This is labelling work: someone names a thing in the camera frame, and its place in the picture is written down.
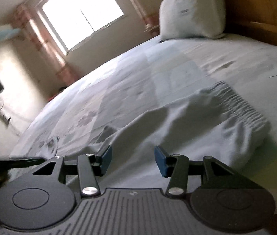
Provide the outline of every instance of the power outlet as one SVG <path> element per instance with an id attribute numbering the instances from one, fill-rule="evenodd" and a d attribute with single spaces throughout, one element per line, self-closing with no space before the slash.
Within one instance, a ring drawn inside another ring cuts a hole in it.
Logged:
<path id="1" fill-rule="evenodd" d="M 7 117 L 4 113 L 0 112 L 0 119 L 6 124 L 9 125 L 11 117 Z"/>

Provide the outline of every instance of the white bedsheet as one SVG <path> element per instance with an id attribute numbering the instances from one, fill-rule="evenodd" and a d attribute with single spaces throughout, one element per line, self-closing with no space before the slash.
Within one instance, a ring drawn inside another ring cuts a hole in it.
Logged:
<path id="1" fill-rule="evenodd" d="M 269 189 L 277 204 L 277 47 L 233 34 L 163 43 L 155 37 L 112 59 L 47 104 L 11 156 L 75 158 L 106 125 L 122 128 L 221 80 L 271 123 L 270 136 L 242 172 Z M 13 178 L 26 170 L 13 171 Z"/>

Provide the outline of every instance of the white pillow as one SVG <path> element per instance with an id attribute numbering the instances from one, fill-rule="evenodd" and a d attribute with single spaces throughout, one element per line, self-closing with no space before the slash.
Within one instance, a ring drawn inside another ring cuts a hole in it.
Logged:
<path id="1" fill-rule="evenodd" d="M 224 0 L 163 0 L 159 22 L 162 40 L 188 37 L 223 37 Z"/>

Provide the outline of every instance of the black robotic device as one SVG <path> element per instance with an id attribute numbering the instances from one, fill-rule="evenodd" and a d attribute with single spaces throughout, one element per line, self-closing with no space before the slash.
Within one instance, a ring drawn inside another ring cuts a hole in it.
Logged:
<path id="1" fill-rule="evenodd" d="M 171 177 L 165 193 L 106 188 L 101 194 L 95 176 L 106 173 L 111 159 L 111 146 L 74 162 L 56 156 L 2 187 L 0 234 L 203 234 L 199 223 L 247 233 L 261 229 L 275 211 L 266 189 L 217 159 L 190 161 L 160 146 L 156 163 L 163 177 Z M 65 186 L 66 175 L 74 174 L 78 193 Z M 201 176 L 202 185 L 186 194 L 193 175 Z"/>

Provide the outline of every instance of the bed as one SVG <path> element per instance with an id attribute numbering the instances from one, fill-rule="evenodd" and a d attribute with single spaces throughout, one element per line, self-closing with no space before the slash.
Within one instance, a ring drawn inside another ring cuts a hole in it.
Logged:
<path id="1" fill-rule="evenodd" d="M 277 10 L 273 14 L 262 10 L 266 0 L 225 1 L 224 38 L 160 42 L 157 36 L 112 59 L 48 103 L 11 156 L 75 159 L 96 151 L 88 144 L 99 142 L 102 132 L 111 135 L 146 111 L 225 81 L 271 123 L 269 136 L 241 172 L 272 193 L 277 212 Z M 246 1 L 249 7 L 256 5 L 248 10 Z M 125 154 L 119 168 L 131 158 L 139 157 Z M 11 176 L 26 171 L 13 170 Z M 113 183 L 103 179 L 100 186 L 131 186 L 126 179 L 114 178 Z M 68 183 L 74 187 L 75 178 Z"/>

